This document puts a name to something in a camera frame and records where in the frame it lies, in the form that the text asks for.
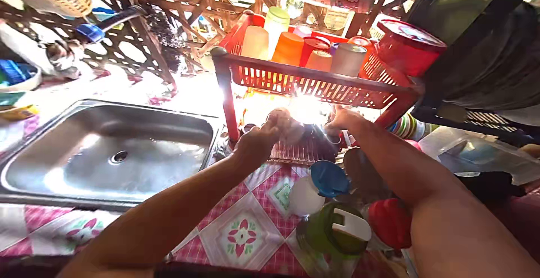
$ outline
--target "clear plastic container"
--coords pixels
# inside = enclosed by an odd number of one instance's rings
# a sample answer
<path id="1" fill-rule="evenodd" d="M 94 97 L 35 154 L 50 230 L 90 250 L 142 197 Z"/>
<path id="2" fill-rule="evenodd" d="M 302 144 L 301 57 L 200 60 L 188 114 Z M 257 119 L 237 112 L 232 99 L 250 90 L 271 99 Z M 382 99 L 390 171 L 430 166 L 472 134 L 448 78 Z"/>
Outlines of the clear plastic container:
<path id="1" fill-rule="evenodd" d="M 539 160 L 483 134 L 441 126 L 419 145 L 452 172 L 505 171 L 514 185 L 540 178 Z"/>

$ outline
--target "scrub brush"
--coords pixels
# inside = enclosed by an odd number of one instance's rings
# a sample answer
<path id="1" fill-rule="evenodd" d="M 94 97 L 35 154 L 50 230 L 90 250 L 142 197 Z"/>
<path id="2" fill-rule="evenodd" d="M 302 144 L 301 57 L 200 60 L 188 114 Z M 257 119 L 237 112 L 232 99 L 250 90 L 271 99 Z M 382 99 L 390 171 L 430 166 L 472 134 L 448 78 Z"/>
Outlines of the scrub brush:
<path id="1" fill-rule="evenodd" d="M 146 9 L 146 22 L 150 32 L 154 33 L 161 44 L 161 55 L 172 73 L 176 73 L 182 63 L 180 48 L 186 47 L 186 42 L 181 38 L 182 28 L 176 28 L 167 19 L 165 13 L 149 6 Z"/>

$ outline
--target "blue lid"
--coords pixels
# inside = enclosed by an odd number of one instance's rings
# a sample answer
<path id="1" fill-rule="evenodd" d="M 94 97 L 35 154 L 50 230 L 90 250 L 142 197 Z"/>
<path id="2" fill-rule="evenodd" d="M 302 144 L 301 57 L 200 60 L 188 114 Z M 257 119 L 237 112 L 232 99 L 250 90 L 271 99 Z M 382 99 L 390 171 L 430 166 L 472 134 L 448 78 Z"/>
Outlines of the blue lid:
<path id="1" fill-rule="evenodd" d="M 313 184 L 319 189 L 319 195 L 334 198 L 349 193 L 350 181 L 336 164 L 320 160 L 312 164 L 309 171 Z"/>
<path id="2" fill-rule="evenodd" d="M 105 37 L 103 30 L 93 24 L 81 24 L 77 27 L 77 32 L 85 36 L 92 43 L 97 43 Z"/>

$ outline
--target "white bowl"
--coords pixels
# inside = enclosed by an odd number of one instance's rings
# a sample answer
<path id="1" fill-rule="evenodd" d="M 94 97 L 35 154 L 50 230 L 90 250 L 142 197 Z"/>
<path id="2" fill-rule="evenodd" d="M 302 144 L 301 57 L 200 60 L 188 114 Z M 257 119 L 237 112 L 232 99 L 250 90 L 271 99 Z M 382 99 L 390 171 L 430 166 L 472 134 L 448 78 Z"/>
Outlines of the white bowl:
<path id="1" fill-rule="evenodd" d="M 12 93 L 15 91 L 21 91 L 21 90 L 32 90 L 41 84 L 41 69 L 38 67 L 35 67 L 37 69 L 37 73 L 29 78 L 28 80 L 18 83 L 15 85 L 7 86 L 7 87 L 0 87 L 0 93 Z"/>

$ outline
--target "pink tiled countertop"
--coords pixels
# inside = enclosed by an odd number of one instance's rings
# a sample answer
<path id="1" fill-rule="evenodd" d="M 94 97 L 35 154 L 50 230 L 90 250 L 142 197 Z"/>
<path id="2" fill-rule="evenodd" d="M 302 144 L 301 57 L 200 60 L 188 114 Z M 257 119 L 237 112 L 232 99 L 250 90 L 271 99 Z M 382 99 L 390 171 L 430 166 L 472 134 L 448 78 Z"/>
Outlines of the pink tiled countertop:
<path id="1" fill-rule="evenodd" d="M 295 227 L 300 218 L 283 214 L 276 205 L 279 199 L 271 199 L 268 194 L 284 190 L 288 196 L 293 182 L 305 173 L 306 167 L 264 164 L 223 197 L 173 249 L 173 260 L 317 276 L 313 262 L 296 242 Z M 119 215 L 99 210 L 0 205 L 0 256 L 77 253 Z M 369 253 L 351 266 L 362 277 L 393 276 Z"/>

